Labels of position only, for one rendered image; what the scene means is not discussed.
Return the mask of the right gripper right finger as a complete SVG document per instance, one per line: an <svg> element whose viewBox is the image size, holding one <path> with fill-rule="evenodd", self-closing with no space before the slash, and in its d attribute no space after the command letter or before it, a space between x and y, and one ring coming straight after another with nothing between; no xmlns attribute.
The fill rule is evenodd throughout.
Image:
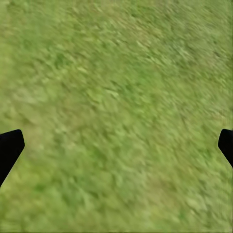
<svg viewBox="0 0 233 233"><path fill-rule="evenodd" d="M218 146L233 167L233 131L223 129L219 136Z"/></svg>

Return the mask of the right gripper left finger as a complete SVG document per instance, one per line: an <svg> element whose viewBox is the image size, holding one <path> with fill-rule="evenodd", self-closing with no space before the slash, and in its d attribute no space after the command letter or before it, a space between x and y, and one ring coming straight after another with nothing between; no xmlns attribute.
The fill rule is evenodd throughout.
<svg viewBox="0 0 233 233"><path fill-rule="evenodd" d="M0 186L25 148L21 130L0 134Z"/></svg>

